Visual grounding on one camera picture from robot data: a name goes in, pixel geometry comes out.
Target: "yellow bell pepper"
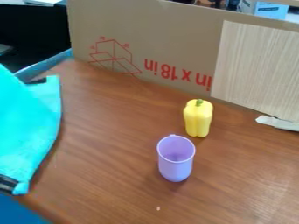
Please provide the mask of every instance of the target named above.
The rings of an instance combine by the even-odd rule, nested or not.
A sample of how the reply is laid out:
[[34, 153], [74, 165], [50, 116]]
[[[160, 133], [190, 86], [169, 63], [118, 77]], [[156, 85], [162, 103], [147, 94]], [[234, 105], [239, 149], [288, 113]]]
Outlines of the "yellow bell pepper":
[[187, 102], [184, 108], [186, 131], [192, 137], [206, 137], [212, 121], [212, 104], [201, 99]]

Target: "pepper stem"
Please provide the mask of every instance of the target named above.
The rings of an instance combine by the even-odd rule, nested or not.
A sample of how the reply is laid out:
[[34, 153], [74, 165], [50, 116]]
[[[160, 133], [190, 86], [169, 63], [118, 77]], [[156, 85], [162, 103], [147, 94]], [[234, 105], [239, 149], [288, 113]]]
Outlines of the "pepper stem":
[[202, 99], [197, 99], [196, 100], [196, 105], [197, 107], [199, 107], [204, 101]]

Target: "black object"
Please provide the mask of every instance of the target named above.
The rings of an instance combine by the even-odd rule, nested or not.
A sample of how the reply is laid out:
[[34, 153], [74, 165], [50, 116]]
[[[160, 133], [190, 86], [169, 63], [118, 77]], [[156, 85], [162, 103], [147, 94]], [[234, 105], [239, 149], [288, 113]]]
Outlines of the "black object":
[[0, 192], [12, 194], [18, 181], [0, 174]]
[[46, 60], [71, 47], [66, 1], [53, 7], [0, 4], [0, 43], [14, 51], [0, 57], [11, 72]]
[[172, 1], [181, 4], [194, 4], [194, 0], [172, 0]]
[[229, 11], [236, 11], [238, 8], [238, 4], [240, 3], [240, 0], [228, 0], [227, 9]]
[[24, 84], [27, 84], [27, 85], [36, 85], [36, 84], [43, 84], [43, 83], [46, 83], [46, 77], [45, 78], [41, 78], [41, 79], [38, 79], [38, 80], [32, 80], [32, 81], [25, 81]]

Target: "purple plastic cup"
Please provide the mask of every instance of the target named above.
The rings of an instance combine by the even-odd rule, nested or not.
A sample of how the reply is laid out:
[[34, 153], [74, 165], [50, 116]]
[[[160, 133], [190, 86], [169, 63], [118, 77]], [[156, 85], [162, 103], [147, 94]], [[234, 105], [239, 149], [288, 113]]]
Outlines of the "purple plastic cup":
[[188, 138], [170, 135], [160, 140], [156, 147], [159, 171], [172, 182], [187, 179], [192, 171], [195, 146]]

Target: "box diagram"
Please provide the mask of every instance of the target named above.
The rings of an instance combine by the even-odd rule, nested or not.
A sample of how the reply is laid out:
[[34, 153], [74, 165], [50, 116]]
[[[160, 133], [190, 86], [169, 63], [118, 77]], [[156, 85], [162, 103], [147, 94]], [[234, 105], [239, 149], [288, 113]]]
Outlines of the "box diagram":
[[142, 71], [133, 64], [133, 56], [115, 39], [101, 40], [93, 46], [95, 52], [90, 53], [89, 64], [106, 68], [122, 74], [141, 74]]

